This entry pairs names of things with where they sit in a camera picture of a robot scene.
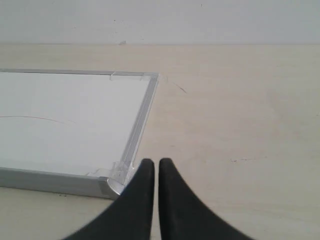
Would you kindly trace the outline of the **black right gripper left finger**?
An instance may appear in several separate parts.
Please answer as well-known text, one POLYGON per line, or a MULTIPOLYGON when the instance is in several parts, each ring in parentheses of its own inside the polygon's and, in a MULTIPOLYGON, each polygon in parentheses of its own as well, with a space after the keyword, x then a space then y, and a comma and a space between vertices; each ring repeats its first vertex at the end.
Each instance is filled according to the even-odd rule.
POLYGON ((154 206, 155 165, 141 161, 120 196, 67 240, 149 240, 154 206))

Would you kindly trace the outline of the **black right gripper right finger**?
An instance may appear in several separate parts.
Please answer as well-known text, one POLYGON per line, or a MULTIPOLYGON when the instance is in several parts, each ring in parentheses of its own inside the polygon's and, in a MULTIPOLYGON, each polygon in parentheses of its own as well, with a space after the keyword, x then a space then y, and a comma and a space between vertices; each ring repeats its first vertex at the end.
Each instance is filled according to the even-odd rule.
POLYGON ((163 240, 250 240, 190 189, 172 159, 159 161, 158 214, 163 240))

